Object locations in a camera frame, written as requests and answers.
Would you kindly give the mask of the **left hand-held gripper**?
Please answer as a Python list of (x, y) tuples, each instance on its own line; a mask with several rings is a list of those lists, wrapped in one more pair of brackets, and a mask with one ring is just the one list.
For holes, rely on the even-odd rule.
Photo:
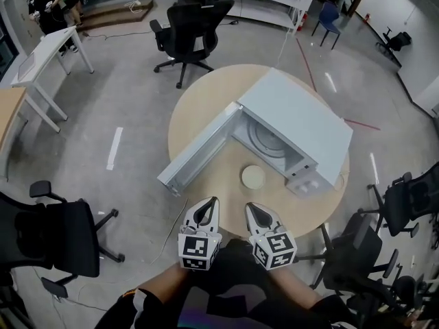
[[(193, 271), (208, 271), (222, 242), (222, 235), (217, 233), (219, 199), (207, 197), (197, 202), (186, 211), (184, 224), (178, 234), (180, 266)], [(203, 227), (208, 232), (194, 227)]]

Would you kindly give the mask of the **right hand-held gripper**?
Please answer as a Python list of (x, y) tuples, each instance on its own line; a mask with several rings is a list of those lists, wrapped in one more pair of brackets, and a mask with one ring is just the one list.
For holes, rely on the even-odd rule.
[(262, 204), (250, 202), (245, 206), (247, 229), (251, 235), (252, 255), (265, 270), (286, 267), (293, 263), (297, 246), (292, 233), (266, 232), (281, 225), (279, 215)]

